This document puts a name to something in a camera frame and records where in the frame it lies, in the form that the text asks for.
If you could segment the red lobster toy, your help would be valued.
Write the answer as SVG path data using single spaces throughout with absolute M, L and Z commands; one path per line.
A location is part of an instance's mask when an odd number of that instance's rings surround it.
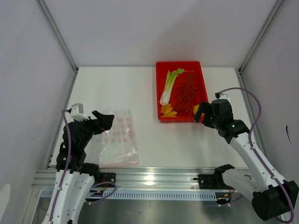
M 191 116 L 196 94 L 199 90 L 198 85 L 194 83 L 197 74 L 186 74 L 185 77 L 187 79 L 186 83 L 179 83 L 179 87 L 177 88 L 175 111 L 185 116 Z

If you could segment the clear zip top bag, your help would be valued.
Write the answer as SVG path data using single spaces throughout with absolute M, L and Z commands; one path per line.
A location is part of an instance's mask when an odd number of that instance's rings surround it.
M 89 160 L 101 168 L 127 167 L 139 164 L 139 153 L 130 109 L 111 108 L 114 115 L 110 130 L 93 137 Z

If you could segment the green white celery toy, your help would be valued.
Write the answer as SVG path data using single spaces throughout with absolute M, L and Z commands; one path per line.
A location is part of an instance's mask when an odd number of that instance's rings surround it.
M 160 105 L 166 106 L 169 103 L 175 80 L 179 75 L 183 74 L 184 72 L 185 70 L 183 68 L 178 68 L 174 71 L 169 70 L 167 72 L 164 90 L 159 101 Z

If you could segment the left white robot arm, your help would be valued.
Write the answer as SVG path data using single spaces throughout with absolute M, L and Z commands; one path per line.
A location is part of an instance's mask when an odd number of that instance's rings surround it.
M 93 111 L 94 119 L 74 109 L 69 113 L 72 122 L 65 122 L 63 142 L 60 145 L 56 164 L 56 178 L 49 208 L 43 220 L 45 224 L 76 224 L 90 189 L 100 185 L 115 185 L 103 182 L 97 164 L 86 163 L 85 148 L 93 136 L 108 131 L 113 126 L 114 115 Z

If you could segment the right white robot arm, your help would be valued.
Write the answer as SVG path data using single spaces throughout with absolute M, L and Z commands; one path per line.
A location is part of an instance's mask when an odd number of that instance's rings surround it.
M 236 189 L 251 202 L 255 213 L 263 221 L 289 212 L 291 216 L 287 223 L 292 223 L 299 193 L 298 185 L 295 181 L 287 181 L 271 165 L 252 141 L 245 123 L 234 119 L 230 102 L 220 98 L 211 103 L 201 102 L 194 121 L 216 129 L 240 155 L 251 172 L 251 177 L 246 177 L 230 164 L 217 167 L 214 170 L 214 185 L 218 188 L 230 186 Z

